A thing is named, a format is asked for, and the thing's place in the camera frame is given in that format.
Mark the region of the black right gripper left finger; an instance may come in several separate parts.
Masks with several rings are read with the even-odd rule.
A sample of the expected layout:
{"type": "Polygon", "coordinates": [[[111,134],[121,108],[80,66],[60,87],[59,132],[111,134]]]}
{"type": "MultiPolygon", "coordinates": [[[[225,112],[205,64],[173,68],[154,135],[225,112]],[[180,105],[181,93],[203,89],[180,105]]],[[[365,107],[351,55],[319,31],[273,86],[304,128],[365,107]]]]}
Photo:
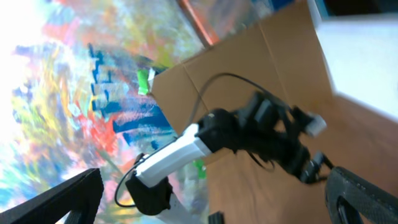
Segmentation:
{"type": "Polygon", "coordinates": [[[88,169],[1,213],[1,223],[93,223],[104,185],[98,168],[88,169]]]}

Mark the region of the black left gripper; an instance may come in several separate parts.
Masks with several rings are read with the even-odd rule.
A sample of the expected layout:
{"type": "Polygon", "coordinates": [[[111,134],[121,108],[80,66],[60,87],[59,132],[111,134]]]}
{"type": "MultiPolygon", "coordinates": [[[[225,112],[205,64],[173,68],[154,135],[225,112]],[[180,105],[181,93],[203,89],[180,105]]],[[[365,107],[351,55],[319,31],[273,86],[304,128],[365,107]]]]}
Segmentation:
{"type": "Polygon", "coordinates": [[[264,162],[278,163],[304,184],[327,180],[326,175],[320,175],[320,169],[322,166],[333,169],[333,163],[322,152],[312,157],[299,139],[301,134],[306,134],[304,129],[311,121],[309,114],[298,107],[267,111],[254,129],[244,134],[242,149],[251,157],[257,154],[264,162]]]}

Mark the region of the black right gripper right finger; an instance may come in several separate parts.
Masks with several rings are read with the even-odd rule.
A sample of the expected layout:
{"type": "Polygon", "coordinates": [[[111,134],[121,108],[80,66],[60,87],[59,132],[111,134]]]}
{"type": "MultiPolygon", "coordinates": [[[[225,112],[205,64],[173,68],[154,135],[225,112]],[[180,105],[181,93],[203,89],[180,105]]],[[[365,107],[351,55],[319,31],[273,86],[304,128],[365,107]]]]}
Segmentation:
{"type": "Polygon", "coordinates": [[[326,207],[333,224],[397,224],[397,197],[342,167],[334,167],[325,187],[326,207]]]}

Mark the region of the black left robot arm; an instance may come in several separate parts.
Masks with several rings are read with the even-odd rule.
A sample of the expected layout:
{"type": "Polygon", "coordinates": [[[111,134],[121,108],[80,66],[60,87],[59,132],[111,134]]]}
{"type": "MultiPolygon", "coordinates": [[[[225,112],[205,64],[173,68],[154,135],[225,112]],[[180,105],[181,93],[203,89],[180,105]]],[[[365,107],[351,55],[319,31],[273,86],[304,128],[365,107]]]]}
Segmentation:
{"type": "Polygon", "coordinates": [[[257,91],[246,106],[235,111],[212,110],[176,140],[150,155],[139,155],[126,188],[134,207],[144,215],[164,223],[199,223],[178,200],[169,174],[227,148],[246,151],[259,166],[279,164],[302,183],[316,184],[327,179],[319,174],[321,166],[332,169],[334,165],[320,152],[310,156],[299,136],[316,136],[325,127],[321,116],[257,91]]]}

